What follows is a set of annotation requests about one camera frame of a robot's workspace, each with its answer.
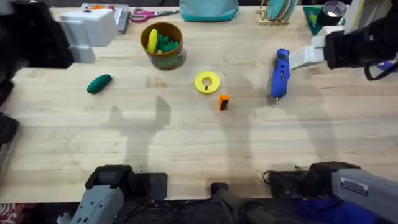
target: yellow roll of tape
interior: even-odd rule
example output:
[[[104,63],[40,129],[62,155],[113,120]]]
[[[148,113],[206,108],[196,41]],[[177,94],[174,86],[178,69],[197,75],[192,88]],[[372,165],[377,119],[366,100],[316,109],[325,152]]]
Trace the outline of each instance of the yellow roll of tape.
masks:
[[[209,85],[203,84],[203,81],[206,79],[209,80]],[[195,77],[195,87],[199,92],[204,94],[214,93],[220,87],[220,78],[214,72],[200,72]]]

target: cup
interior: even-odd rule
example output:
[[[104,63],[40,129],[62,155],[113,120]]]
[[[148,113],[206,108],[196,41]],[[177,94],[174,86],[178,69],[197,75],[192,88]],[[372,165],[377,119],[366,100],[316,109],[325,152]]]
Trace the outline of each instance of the cup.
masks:
[[[148,38],[152,29],[157,29],[158,34],[168,36],[170,40],[178,42],[178,47],[167,53],[151,53],[147,50]],[[168,22],[157,22],[147,26],[141,34],[141,45],[152,64],[160,70],[171,70],[184,63],[185,51],[182,47],[182,34],[180,29]]]

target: blue cloth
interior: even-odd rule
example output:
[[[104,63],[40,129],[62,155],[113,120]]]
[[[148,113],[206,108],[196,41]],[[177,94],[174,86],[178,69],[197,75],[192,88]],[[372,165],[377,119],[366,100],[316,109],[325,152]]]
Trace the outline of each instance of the blue cloth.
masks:
[[[230,21],[237,11],[237,0],[180,0],[180,13],[187,22]]]
[[[373,224],[377,216],[353,203],[333,206],[333,200],[298,200],[295,206],[300,214],[326,224]]]

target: orange block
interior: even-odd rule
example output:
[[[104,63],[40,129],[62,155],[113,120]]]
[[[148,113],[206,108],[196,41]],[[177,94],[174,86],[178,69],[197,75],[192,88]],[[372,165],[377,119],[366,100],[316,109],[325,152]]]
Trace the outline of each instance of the orange block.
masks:
[[[227,109],[228,101],[228,95],[220,95],[220,100],[218,100],[218,108],[220,109],[220,111],[224,111]]]

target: green object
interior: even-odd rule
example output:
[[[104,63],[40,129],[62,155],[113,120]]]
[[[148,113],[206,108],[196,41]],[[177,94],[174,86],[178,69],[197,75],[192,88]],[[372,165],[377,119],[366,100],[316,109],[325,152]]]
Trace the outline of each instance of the green object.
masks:
[[[96,77],[87,87],[87,92],[91,94],[99,93],[103,90],[112,80],[111,75],[105,74]]]
[[[178,47],[178,42],[174,42],[170,40],[168,36],[164,36],[162,34],[157,35],[157,44],[158,53],[159,51],[167,53]]]
[[[317,24],[317,17],[322,10],[322,6],[304,6],[303,7],[305,20],[311,30],[312,35],[317,35],[321,31],[322,26]],[[338,25],[343,26],[345,24],[345,19],[339,22]]]

